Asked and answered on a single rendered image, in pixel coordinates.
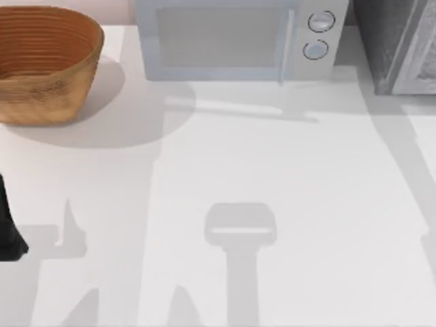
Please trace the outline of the pale microwave door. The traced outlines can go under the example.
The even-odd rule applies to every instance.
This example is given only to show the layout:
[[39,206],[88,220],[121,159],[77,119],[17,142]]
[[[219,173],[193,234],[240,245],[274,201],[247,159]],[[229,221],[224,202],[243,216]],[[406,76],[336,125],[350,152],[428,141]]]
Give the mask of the pale microwave door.
[[135,0],[146,77],[279,82],[287,13],[294,27],[300,8],[297,0]]

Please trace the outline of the pale microwave oven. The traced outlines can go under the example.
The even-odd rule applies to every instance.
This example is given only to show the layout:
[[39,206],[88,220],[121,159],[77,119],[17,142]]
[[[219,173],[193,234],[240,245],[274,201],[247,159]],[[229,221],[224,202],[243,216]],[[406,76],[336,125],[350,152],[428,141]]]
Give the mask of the pale microwave oven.
[[[287,62],[287,78],[284,83],[300,80],[321,80],[329,77],[336,58],[349,6],[349,0],[297,1],[301,8],[298,11],[296,23],[292,29],[292,45]],[[322,11],[332,12],[335,16],[335,24],[326,32],[315,33],[308,27],[308,19],[313,13]],[[305,44],[316,40],[325,41],[329,45],[329,52],[324,58],[311,61],[305,58],[302,50]]]

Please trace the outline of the flat round microwave knob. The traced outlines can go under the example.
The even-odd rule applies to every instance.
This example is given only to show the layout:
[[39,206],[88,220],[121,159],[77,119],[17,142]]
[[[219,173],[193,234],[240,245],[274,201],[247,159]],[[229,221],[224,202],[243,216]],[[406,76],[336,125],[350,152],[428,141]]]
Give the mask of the flat round microwave knob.
[[302,53],[306,59],[316,61],[324,58],[329,52],[329,45],[323,40],[316,40],[304,45]]

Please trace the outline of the round microwave knob with ridge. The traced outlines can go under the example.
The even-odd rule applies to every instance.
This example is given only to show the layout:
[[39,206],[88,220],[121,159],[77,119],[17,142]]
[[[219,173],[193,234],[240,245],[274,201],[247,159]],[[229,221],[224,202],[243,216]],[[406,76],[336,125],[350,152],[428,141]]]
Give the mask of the round microwave knob with ridge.
[[330,11],[315,12],[308,19],[308,27],[315,33],[330,30],[335,24],[335,16]]

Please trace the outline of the brown wooden basket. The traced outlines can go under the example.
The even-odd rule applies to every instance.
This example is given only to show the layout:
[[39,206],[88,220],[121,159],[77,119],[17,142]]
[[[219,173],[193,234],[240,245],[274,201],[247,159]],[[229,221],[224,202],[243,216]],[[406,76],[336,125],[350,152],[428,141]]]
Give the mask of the brown wooden basket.
[[0,5],[0,123],[72,121],[91,89],[104,39],[101,25],[75,10]]

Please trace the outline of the grey cabinet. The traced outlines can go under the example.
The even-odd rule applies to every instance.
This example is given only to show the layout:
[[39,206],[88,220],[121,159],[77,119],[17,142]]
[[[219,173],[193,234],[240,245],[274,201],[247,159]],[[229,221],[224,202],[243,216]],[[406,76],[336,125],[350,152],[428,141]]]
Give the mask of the grey cabinet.
[[378,95],[436,95],[436,0],[354,0]]

